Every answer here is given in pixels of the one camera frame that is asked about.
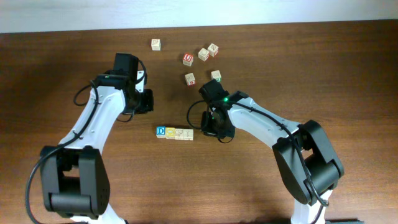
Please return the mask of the elephant picture wooden block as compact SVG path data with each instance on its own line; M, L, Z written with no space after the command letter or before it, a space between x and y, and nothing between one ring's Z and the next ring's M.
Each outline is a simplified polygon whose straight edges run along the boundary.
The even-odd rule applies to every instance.
M176 128L175 129L175 140L184 140L184 129Z

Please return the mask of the yellow O wooden block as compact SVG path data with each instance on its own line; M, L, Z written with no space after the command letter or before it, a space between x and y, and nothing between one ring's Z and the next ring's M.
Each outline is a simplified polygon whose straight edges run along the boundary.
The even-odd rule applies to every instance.
M165 137L167 139L175 139L175 128L166 127L165 128Z

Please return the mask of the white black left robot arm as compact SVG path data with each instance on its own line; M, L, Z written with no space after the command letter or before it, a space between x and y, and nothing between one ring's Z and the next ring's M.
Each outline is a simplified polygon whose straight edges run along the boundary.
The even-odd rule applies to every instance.
M125 223L109 203L110 182L103 148L120 115L133 118L153 110L146 68L131 54L117 53L113 68L87 86L90 97L70 132L45 146L34 167L40 171L44 207L72 223Z

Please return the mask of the blue D wooden block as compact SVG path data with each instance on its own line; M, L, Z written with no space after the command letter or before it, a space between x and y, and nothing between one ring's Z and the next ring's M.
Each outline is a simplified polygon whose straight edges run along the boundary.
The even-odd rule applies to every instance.
M165 126L157 126L155 130L155 135L157 138L165 138L165 131L166 127Z

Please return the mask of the letter I wooden block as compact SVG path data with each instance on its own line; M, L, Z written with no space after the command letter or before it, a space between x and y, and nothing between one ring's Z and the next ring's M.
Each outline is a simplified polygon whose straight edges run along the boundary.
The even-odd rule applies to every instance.
M183 139L186 141L192 141L193 140L193 129L184 129L183 130Z

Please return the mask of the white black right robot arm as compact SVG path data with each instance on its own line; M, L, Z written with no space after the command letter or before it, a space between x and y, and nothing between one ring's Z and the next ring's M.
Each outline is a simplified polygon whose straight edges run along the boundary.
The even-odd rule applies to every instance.
M228 93L215 80L199 93L207 104L202 133L223 142L242 129L262 141L272 149L282 181L294 198L290 222L326 223L328 199L345 170L320 124L277 116L241 91Z

